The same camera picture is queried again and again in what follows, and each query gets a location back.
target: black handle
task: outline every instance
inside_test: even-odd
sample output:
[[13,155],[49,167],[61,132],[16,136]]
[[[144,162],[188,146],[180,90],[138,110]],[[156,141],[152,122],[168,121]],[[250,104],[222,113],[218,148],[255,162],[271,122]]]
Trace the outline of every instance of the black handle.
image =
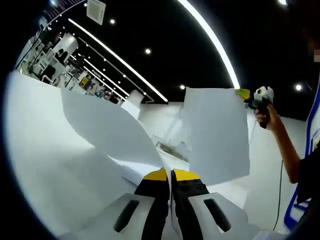
[[259,108],[259,114],[265,115],[264,121],[260,122],[260,127],[263,129],[266,129],[268,126],[268,123],[270,122],[270,114],[267,107]]

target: black sleeve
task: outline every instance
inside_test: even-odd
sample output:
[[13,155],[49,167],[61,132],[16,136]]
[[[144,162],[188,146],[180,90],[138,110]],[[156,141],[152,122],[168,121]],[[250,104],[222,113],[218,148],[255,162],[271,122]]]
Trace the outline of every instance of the black sleeve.
[[299,163],[298,198],[302,203],[319,194],[320,187],[320,148],[314,150],[308,157]]

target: curved led light strip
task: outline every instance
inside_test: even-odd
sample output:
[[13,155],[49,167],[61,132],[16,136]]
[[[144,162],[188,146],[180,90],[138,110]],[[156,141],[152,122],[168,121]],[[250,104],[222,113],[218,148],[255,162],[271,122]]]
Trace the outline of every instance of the curved led light strip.
[[68,21],[75,25],[77,28],[86,33],[89,37],[95,40],[98,44],[100,44],[105,50],[107,50],[112,56],[114,56],[119,62],[125,65],[131,72],[133,72],[139,79],[141,79],[149,88],[151,88],[162,100],[168,102],[168,99],[165,98],[154,86],[152,86],[143,76],[141,76],[136,70],[134,70],[128,63],[126,63],[121,57],[119,57],[114,51],[112,51],[109,47],[107,47],[103,42],[101,42],[98,38],[93,36],[90,32],[88,32],[85,28],[80,26],[78,23],[68,18]]
[[126,101],[126,99],[121,96],[119,93],[117,93],[114,89],[112,89],[111,87],[109,87],[104,81],[102,81],[97,75],[95,75],[92,71],[90,71],[87,67],[83,67],[88,73],[90,73],[92,76],[94,76],[96,79],[98,79],[103,85],[105,85],[108,89],[110,89],[111,91],[113,91],[115,94],[117,94],[123,101]]
[[226,70],[228,71],[229,76],[231,78],[233,87],[235,89],[239,89],[240,85],[239,85],[235,70],[232,67],[232,64],[227,56],[227,53],[223,48],[222,44],[220,43],[219,39],[217,38],[216,34],[214,33],[214,31],[211,29],[211,27],[206,22],[206,20],[201,16],[201,14],[187,0],[177,0],[177,1],[181,5],[183,5],[185,9],[188,10],[188,12],[195,18],[195,20],[200,24],[200,26],[203,28],[205,33],[208,35],[213,45],[217,49],[218,53],[220,54],[220,57],[222,58],[222,61],[226,67]]
[[84,61],[89,64],[91,67],[93,67],[99,74],[104,76],[110,83],[115,85],[118,89],[120,89],[125,95],[129,97],[129,93],[127,93],[125,90],[123,90],[119,85],[117,85],[114,81],[112,81],[109,77],[107,77],[102,71],[100,71],[98,68],[96,68],[91,62],[89,62],[87,59],[84,59]]

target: light strip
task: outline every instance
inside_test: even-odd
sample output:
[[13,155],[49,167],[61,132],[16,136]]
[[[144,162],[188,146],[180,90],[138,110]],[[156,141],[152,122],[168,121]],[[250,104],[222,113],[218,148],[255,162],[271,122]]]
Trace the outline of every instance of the light strip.
[[[109,65],[111,65],[111,67],[113,67],[115,70],[117,70],[121,76],[124,75],[124,73],[122,71],[120,71],[115,65],[113,65],[111,62],[108,61],[108,59],[106,59],[103,55],[101,55],[97,50],[95,50],[90,44],[88,44],[85,40],[83,40],[81,37],[79,37],[79,39],[84,42],[86,45],[88,45],[89,48],[91,48],[96,54],[98,54],[103,60],[105,60],[104,62],[107,62]],[[137,84],[135,84],[128,76],[126,76],[126,78],[130,83],[132,83],[137,89],[139,89],[142,93],[144,93],[145,91],[142,90]],[[150,97],[148,94],[146,95],[148,98],[150,98],[149,101],[146,101],[145,103],[154,103],[155,100]]]
[[177,1],[189,11],[189,13],[195,18],[195,20],[197,20],[197,22],[203,28],[205,33],[209,36],[215,48],[217,49],[218,53],[220,54],[220,57],[222,58],[222,61],[233,83],[233,87],[235,89],[239,89],[240,85],[239,85],[235,70],[232,67],[232,64],[227,56],[227,53],[223,48],[222,44],[220,43],[218,37],[214,33],[214,31],[211,29],[211,27],[206,22],[206,20],[201,16],[201,14],[187,0],[177,0]]
[[149,88],[151,88],[162,100],[168,102],[168,99],[165,98],[154,86],[152,86],[143,76],[141,76],[136,70],[134,70],[128,63],[126,63],[121,57],[119,57],[114,51],[112,51],[109,47],[107,47],[104,43],[102,43],[99,39],[93,36],[90,32],[84,29],[82,26],[77,24],[72,19],[68,19],[70,23],[78,27],[80,30],[85,32],[89,37],[95,40],[98,44],[100,44],[105,50],[107,50],[111,55],[113,55],[116,59],[118,59],[123,65],[125,65],[131,72],[133,72],[138,78],[140,78]]
[[102,81],[97,75],[95,75],[92,71],[90,71],[87,67],[84,66],[84,69],[87,70],[92,76],[94,76],[96,79],[98,79],[103,85],[105,85],[108,89],[110,89],[112,92],[117,94],[123,101],[126,101],[124,97],[122,97],[119,93],[117,93],[115,90],[113,90],[111,87],[109,87],[104,81]]
[[120,89],[125,95],[129,96],[129,93],[127,93],[125,90],[123,90],[120,86],[118,86],[114,81],[112,81],[109,77],[107,77],[106,75],[104,75],[98,68],[96,68],[95,66],[93,66],[93,64],[91,62],[89,62],[87,59],[84,59],[84,61],[89,64],[91,67],[93,67],[98,73],[100,73],[102,76],[104,76],[106,79],[109,80],[109,82],[111,82],[113,85],[115,85],[118,89]]

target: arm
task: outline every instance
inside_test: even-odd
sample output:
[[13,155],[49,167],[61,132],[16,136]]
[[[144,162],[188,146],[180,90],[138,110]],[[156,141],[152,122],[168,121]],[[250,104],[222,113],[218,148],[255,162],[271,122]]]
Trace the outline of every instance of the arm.
[[[289,176],[290,182],[295,184],[298,182],[300,157],[298,156],[296,149],[288,136],[287,130],[274,107],[269,104],[267,108],[270,114],[270,121],[266,128],[272,131],[280,149],[284,167]],[[260,114],[257,109],[254,113],[258,123],[264,121],[266,115]]]

